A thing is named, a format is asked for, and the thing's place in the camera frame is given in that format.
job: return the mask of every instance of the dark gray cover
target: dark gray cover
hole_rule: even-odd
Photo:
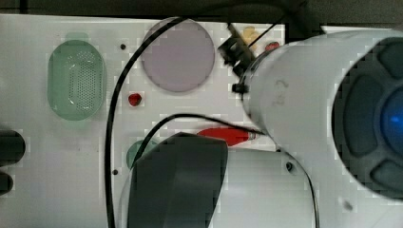
[[[208,227],[220,195],[226,142],[179,133],[133,168],[128,228]]]

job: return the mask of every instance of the yellow object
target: yellow object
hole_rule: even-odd
[[[255,31],[255,27],[245,27],[242,32],[242,39],[246,45],[251,44],[256,38],[259,37],[259,33]],[[256,45],[250,47],[253,51],[256,51]]]
[[[242,36],[243,37],[249,37],[250,35],[252,35],[252,33],[256,32],[255,31],[255,27],[245,27],[243,29],[243,33]]]

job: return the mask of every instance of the white plastic housing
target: white plastic housing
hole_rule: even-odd
[[[293,164],[289,172],[286,163]],[[117,208],[118,227],[127,228],[130,178]],[[220,196],[209,228],[311,228],[314,205],[308,178],[286,153],[230,149]]]
[[[332,134],[339,84],[361,57],[388,37],[403,37],[403,32],[359,30],[314,37],[276,49],[247,74],[245,110],[307,170],[322,228],[381,227],[374,226],[379,220],[403,227],[402,203],[355,180],[340,160]]]

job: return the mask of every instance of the black cable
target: black cable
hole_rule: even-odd
[[[245,126],[240,126],[240,125],[236,125],[233,123],[229,123],[217,118],[213,118],[213,117],[208,117],[208,116],[204,116],[201,114],[194,114],[194,113],[178,113],[178,114],[174,114],[171,116],[168,116],[166,118],[164,118],[163,120],[161,120],[160,122],[158,122],[147,134],[147,136],[145,137],[145,139],[142,141],[142,145],[140,146],[139,150],[137,151],[136,157],[134,158],[134,162],[133,164],[142,157],[143,152],[145,151],[145,148],[147,147],[148,143],[151,141],[152,137],[155,135],[155,133],[166,123],[175,120],[175,119],[179,119],[179,118],[196,118],[196,119],[203,119],[203,120],[207,120],[207,121],[211,121],[211,122],[215,122],[215,123],[219,123],[219,124],[223,124],[223,125],[227,125],[239,130],[243,130],[243,131],[247,131],[247,132],[251,132],[251,133],[255,133],[255,134],[259,134],[259,135],[264,135],[263,132],[253,129],[253,128],[249,128],[249,127],[245,127]]]
[[[293,156],[291,156],[289,153],[285,152],[288,156],[291,158],[295,159]],[[312,180],[309,177],[308,173],[306,170],[303,168],[303,166],[296,160],[296,163],[301,167],[302,171],[304,172],[306,178],[308,179],[309,187],[311,188],[311,196],[312,196],[312,202],[314,205],[314,213],[315,213],[315,228],[320,228],[320,220],[319,220],[319,209],[317,208],[317,195],[315,194],[315,188],[314,185],[312,184]]]
[[[247,3],[247,2],[226,2],[226,3],[221,3],[217,4],[214,6],[210,6],[208,8],[201,9],[195,13],[192,14],[191,17],[188,18],[195,18],[194,15],[198,16],[204,13],[207,13],[208,11],[212,10],[219,10],[223,8],[233,8],[236,6],[242,6],[242,5],[272,5],[270,2],[259,2],[259,3]],[[112,180],[111,180],[111,141],[112,141],[112,130],[113,130],[113,122],[115,119],[115,110],[116,110],[116,104],[118,102],[119,94],[122,89],[122,85],[125,81],[125,78],[127,77],[128,72],[130,69],[133,67],[133,65],[136,63],[137,59],[140,57],[140,55],[145,51],[145,49],[154,41],[156,40],[162,33],[165,31],[169,30],[170,28],[174,27],[175,25],[178,25],[180,22],[186,20],[187,18],[176,18],[175,20],[167,23],[163,27],[159,28],[157,31],[155,31],[153,34],[151,34],[150,37],[148,37],[142,44],[141,46],[136,50],[136,52],[133,54],[133,56],[130,58],[130,60],[127,62],[121,76],[118,79],[118,82],[115,86],[115,89],[112,94],[112,99],[110,102],[110,108],[107,116],[107,123],[106,123],[106,143],[105,143],[105,164],[104,164],[104,169],[105,169],[105,188],[106,188],[106,216],[107,216],[107,223],[109,228],[115,228],[115,217],[114,217],[114,210],[113,210],[113,197],[112,197]]]
[[[137,59],[140,55],[145,51],[145,49],[154,41],[156,40],[161,34],[166,32],[168,29],[178,25],[180,22],[186,20],[186,18],[176,18],[173,21],[167,23],[163,27],[159,28],[150,37],[148,37],[136,50],[130,60],[127,62],[121,76],[118,79],[116,84],[115,90],[113,91],[112,100],[110,102],[110,109],[109,114],[107,117],[107,124],[106,124],[106,142],[105,142],[105,187],[106,187],[106,215],[107,215],[107,223],[109,228],[115,228],[115,213],[113,210],[113,197],[112,197],[112,178],[111,175],[111,168],[110,168],[110,147],[112,141],[112,129],[113,129],[113,122],[115,118],[115,109],[116,103],[118,102],[119,93],[121,92],[122,85],[127,77],[128,72],[136,63]]]
[[[282,20],[284,20],[286,14],[283,14],[271,27],[269,27],[267,30],[265,30],[258,38],[256,38],[252,43],[248,45],[250,48],[252,45],[254,45],[258,40],[260,40],[261,37],[263,37],[267,32],[269,32],[272,28],[274,28],[276,25],[281,23]]]

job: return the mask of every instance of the black knob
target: black knob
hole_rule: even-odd
[[[11,191],[12,186],[12,177],[6,173],[0,172],[0,196]]]
[[[248,90],[248,85],[245,84],[232,84],[232,92],[243,94],[247,93]]]
[[[294,168],[294,165],[291,162],[287,162],[285,167],[287,168],[288,172],[291,172],[291,170]]]
[[[19,162],[25,154],[23,137],[12,130],[0,130],[0,167]]]

